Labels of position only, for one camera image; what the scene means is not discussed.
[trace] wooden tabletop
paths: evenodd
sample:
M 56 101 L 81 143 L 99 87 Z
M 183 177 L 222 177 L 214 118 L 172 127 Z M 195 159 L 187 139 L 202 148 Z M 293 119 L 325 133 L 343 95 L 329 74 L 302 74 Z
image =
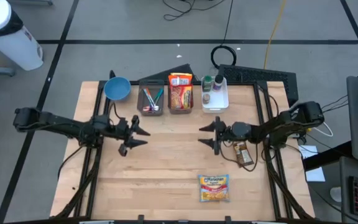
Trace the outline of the wooden tabletop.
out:
M 75 120 L 90 119 L 97 88 L 98 82 L 82 83 Z M 287 110 L 283 83 L 268 82 L 268 90 L 276 99 L 279 110 Z M 138 91 L 138 86 L 132 86 L 129 99 L 117 103 L 117 113 L 128 120 L 138 114 L 141 128 L 151 136 L 134 137 L 149 143 L 130 150 L 126 157 L 122 157 L 118 153 L 121 141 L 104 138 L 92 219 L 136 220 L 138 215 L 145 215 L 146 220 L 224 220 L 227 215 L 237 221 L 275 219 L 268 173 L 265 162 L 260 158 L 262 144 L 258 146 L 256 169 L 247 172 L 238 168 L 237 164 L 225 161 L 220 155 L 215 156 L 211 148 L 197 141 L 198 138 L 213 138 L 213 133 L 198 129 L 210 124 L 216 116 L 202 111 L 200 86 L 194 86 L 193 111 L 181 115 L 169 113 L 165 87 L 164 113 L 158 117 L 140 115 L 136 109 Z M 218 114 L 221 120 L 227 125 L 235 121 L 259 124 L 253 87 L 229 86 L 228 92 L 229 108 Z M 261 102 L 266 121 L 262 93 Z M 110 117 L 115 123 L 118 121 L 114 113 Z M 293 139 L 288 140 L 287 144 L 298 147 Z M 255 161 L 255 146 L 249 143 L 247 146 Z M 77 148 L 77 141 L 69 139 L 65 157 Z M 226 157 L 235 158 L 232 147 L 222 145 L 222 150 Z M 314 216 L 300 153 L 290 147 L 281 152 L 288 189 L 306 212 Z M 62 169 L 51 215 L 60 212 L 78 188 L 84 156 L 85 150 L 82 150 Z M 198 174 L 229 174 L 230 202 L 200 202 Z M 285 217 L 279 188 L 277 193 L 281 214 Z M 85 213 L 85 207 L 86 203 L 83 203 L 82 214 Z

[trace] blue bowl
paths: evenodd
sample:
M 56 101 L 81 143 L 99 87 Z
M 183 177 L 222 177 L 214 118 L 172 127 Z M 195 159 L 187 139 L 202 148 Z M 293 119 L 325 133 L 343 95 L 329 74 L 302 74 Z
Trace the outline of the blue bowl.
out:
M 114 77 L 104 84 L 104 94 L 113 101 L 125 100 L 131 92 L 131 83 L 128 79 Z

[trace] white container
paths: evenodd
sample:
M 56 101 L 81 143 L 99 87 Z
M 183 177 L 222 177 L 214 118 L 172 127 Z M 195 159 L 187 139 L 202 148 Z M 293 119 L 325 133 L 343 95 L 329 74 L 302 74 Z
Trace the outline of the white container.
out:
M 0 0 L 0 51 L 26 71 L 44 63 L 41 46 L 6 0 Z
M 204 82 L 204 77 L 201 79 L 201 86 Z M 203 103 L 204 113 L 223 113 L 229 107 L 229 94 L 227 93 L 227 81 L 223 78 L 222 87 L 219 91 L 203 92 L 201 91 L 201 99 L 205 94 L 210 95 L 209 103 Z

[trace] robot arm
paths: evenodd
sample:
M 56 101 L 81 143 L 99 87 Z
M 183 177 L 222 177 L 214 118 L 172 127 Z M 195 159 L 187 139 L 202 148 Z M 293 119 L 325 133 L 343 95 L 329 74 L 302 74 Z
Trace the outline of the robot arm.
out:
M 285 146 L 291 134 L 304 134 L 308 128 L 317 127 L 323 122 L 324 116 L 320 105 L 311 101 L 283 111 L 259 126 L 244 122 L 235 122 L 232 126 L 226 126 L 217 116 L 210 125 L 200 128 L 200 131 L 215 132 L 215 140 L 199 139 L 199 141 L 212 147 L 215 155 L 219 155 L 223 141 L 249 141 L 258 144 L 268 137 L 271 146 L 281 148 Z
M 15 110 L 16 117 L 13 125 L 18 132 L 44 130 L 63 134 L 68 138 L 76 138 L 80 145 L 86 147 L 97 147 L 101 138 L 109 137 L 123 140 L 119 148 L 121 156 L 126 156 L 127 147 L 147 144 L 147 141 L 136 140 L 133 133 L 150 136 L 150 134 L 139 127 L 139 117 L 134 115 L 131 126 L 125 118 L 121 118 L 117 125 L 110 123 L 107 115 L 97 115 L 87 122 L 56 116 L 49 112 L 38 111 L 35 108 L 22 108 Z

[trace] small plastic bin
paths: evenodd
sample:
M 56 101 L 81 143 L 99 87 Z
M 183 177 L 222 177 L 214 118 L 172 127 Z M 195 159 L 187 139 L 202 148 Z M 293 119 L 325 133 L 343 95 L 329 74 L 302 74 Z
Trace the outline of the small plastic bin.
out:
M 201 86 L 204 82 L 204 77 L 201 79 Z M 229 94 L 227 93 L 227 81 L 223 78 L 222 87 L 219 91 L 211 89 L 207 92 L 201 92 L 201 99 L 205 94 L 210 95 L 209 103 L 203 103 L 204 113 L 223 113 L 229 107 Z
M 157 102 L 157 106 L 160 108 L 158 111 L 144 111 L 145 106 L 150 106 L 150 101 L 147 99 L 144 93 L 145 88 L 148 88 L 153 100 L 162 89 L 162 94 Z M 139 94 L 137 96 L 137 109 L 144 116 L 161 116 L 164 106 L 164 81 L 163 80 L 142 80 L 139 83 Z
M 193 89 L 191 89 L 191 100 L 190 100 L 190 108 L 188 109 L 171 109 L 171 88 L 168 85 L 168 109 L 171 114 L 188 114 L 191 113 L 194 106 L 193 101 Z

